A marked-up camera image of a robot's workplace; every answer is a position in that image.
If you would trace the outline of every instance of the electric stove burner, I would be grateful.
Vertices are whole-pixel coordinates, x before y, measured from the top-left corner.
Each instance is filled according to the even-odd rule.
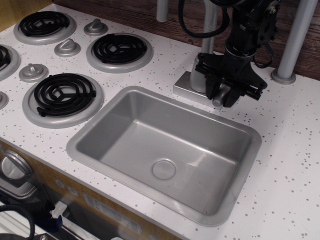
[[[144,42],[135,36],[108,34],[93,45],[94,55],[104,64],[125,64],[141,58],[147,51]]]
[[[130,33],[114,33],[92,42],[86,52],[88,63],[106,73],[128,73],[145,66],[153,56],[150,43]]]
[[[69,26],[69,19],[57,11],[40,11],[26,16],[19,27],[27,37],[53,34]]]
[[[46,45],[69,37],[75,29],[76,23],[69,15],[57,11],[39,11],[18,22],[13,32],[24,44]]]
[[[72,89],[72,93],[64,93],[64,88]],[[49,76],[36,86],[33,94],[41,106],[36,109],[42,117],[76,113],[96,97],[96,91],[89,80],[69,73]]]
[[[103,100],[103,91],[92,78],[62,73],[50,75],[30,88],[22,109],[33,124],[59,129],[88,120],[99,111]]]
[[[11,76],[20,65],[20,56],[16,50],[0,45],[0,81]]]
[[[10,55],[9,55],[8,49],[0,45],[0,69],[4,65],[8,65],[9,63],[10,63]]]

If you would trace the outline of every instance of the gray metal pole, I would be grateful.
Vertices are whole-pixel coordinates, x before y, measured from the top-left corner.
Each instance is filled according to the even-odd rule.
[[[293,71],[317,3],[318,0],[300,0],[279,68],[271,74],[275,82],[284,85],[295,82],[296,75]]]
[[[203,32],[208,33],[216,30],[217,28],[219,7],[213,4],[210,0],[203,0],[203,2],[205,6]],[[205,54],[213,54],[214,42],[215,37],[204,38],[201,44],[201,52]],[[198,57],[196,57],[193,62],[189,83],[190,87],[194,91],[198,93],[205,93],[206,77],[202,73],[196,71],[196,65],[198,64],[198,62],[199,59]]]
[[[209,33],[217,28],[219,7],[210,0],[203,0],[205,6],[203,32]],[[201,52],[212,54],[214,52],[215,37],[204,38],[201,44]]]
[[[169,0],[157,0],[156,19],[164,23],[168,20]]]

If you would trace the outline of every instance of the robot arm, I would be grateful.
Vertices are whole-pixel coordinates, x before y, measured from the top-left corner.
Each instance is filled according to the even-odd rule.
[[[200,53],[195,70],[204,74],[205,94],[224,107],[231,107],[240,96],[258,100],[267,83],[251,68],[251,59],[260,68],[272,63],[268,42],[278,31],[276,16],[280,0],[210,0],[223,8],[232,7],[232,29],[225,42],[224,55]],[[271,61],[265,65],[255,59],[257,49],[265,46]]]

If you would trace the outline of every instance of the black coil burner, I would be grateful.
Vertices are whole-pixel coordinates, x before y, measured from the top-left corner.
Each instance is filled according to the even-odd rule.
[[[50,75],[34,89],[34,98],[40,116],[66,116],[76,113],[96,97],[91,82],[73,73]]]
[[[69,19],[57,11],[39,11],[21,20],[19,28],[27,37],[46,36],[67,28]]]
[[[2,68],[6,64],[9,64],[10,62],[11,60],[8,49],[0,45],[0,68]]]
[[[147,46],[138,37],[126,34],[107,34],[93,45],[94,55],[104,64],[126,64],[141,58]]]

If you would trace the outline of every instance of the sink rim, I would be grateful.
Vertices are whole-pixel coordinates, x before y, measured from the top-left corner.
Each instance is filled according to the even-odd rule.
[[[222,200],[222,203],[215,214],[205,215],[181,203],[180,201],[175,200],[174,198],[166,195],[165,193],[160,192],[159,190],[156,190],[153,187],[148,186],[147,184],[129,175],[126,175],[125,173],[122,173],[119,170],[112,168],[111,166],[108,166],[97,159],[94,159],[93,157],[90,157],[76,150],[78,143],[87,135],[87,133],[90,132],[91,128],[93,128],[99,122],[99,120],[103,118],[103,116],[106,116],[127,94],[131,92],[138,92],[140,94],[147,95],[167,104],[179,107],[193,114],[201,115],[215,122],[236,128],[237,130],[243,131],[250,135],[251,143],[248,145],[248,151],[246,151],[245,153],[245,155],[250,156],[250,158],[243,157],[245,159],[245,162],[239,164],[238,169],[233,177],[233,180],[231,181],[231,184],[227,189],[226,194]],[[115,97],[113,97],[95,116],[92,117],[91,120],[87,122],[87,124],[82,129],[80,129],[68,141],[66,145],[66,151],[67,154],[74,160],[114,179],[115,181],[124,184],[125,186],[133,189],[134,191],[137,191],[140,194],[158,202],[159,204],[166,206],[172,211],[175,211],[200,225],[213,227],[223,224],[229,218],[232,209],[237,201],[237,198],[242,190],[242,187],[250,173],[250,170],[259,152],[261,144],[261,136],[252,127],[223,118],[213,113],[196,108],[194,106],[190,106],[188,104],[179,102],[175,99],[163,96],[159,93],[147,90],[140,86],[128,86],[120,90]],[[148,187],[148,194],[144,192],[146,186]]]

